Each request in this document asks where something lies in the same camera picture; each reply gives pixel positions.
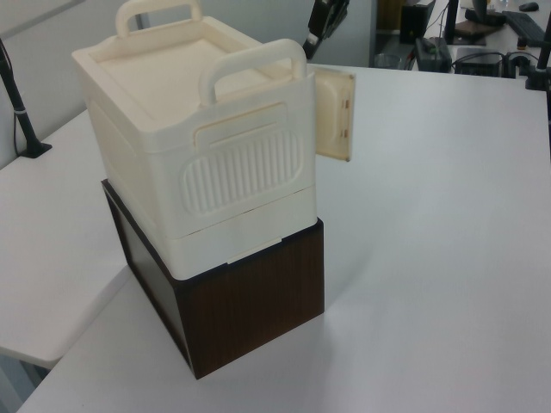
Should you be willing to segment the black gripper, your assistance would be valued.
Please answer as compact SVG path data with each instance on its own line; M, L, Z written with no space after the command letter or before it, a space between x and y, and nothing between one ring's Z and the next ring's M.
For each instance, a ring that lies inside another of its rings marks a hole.
M308 22L309 33L303 43L308 59L312 59L322 40L332 36L348 14L349 0L315 0Z

